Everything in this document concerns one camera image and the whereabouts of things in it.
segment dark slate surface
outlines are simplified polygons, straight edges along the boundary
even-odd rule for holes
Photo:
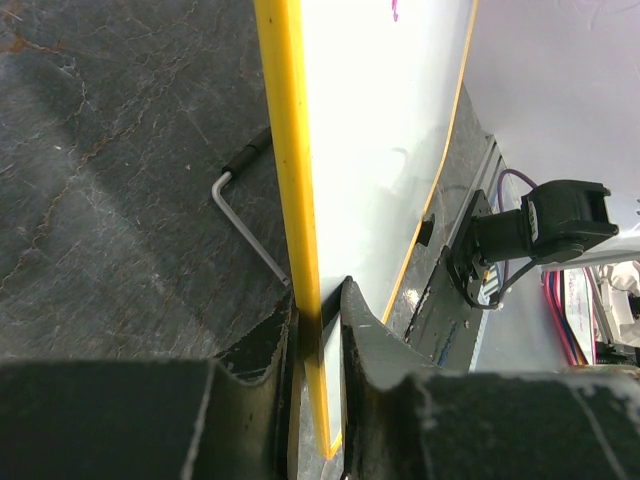
[[[284,293],[209,193],[268,124],[252,2],[0,15],[0,358],[205,357],[239,339]],[[225,195],[288,270],[272,153]]]

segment purple wire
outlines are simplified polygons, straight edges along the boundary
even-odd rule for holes
[[[525,175],[521,171],[515,170],[513,168],[505,168],[503,171],[500,172],[500,175],[498,175],[498,210],[500,211],[500,213],[504,212],[504,199],[502,198],[502,185],[507,175],[514,175],[518,177],[520,180],[525,182],[531,188],[536,188],[538,186],[536,185],[536,182],[531,180],[527,175]],[[504,272],[502,273],[502,284],[504,285],[504,283],[508,279],[509,279],[509,260],[505,260]]]

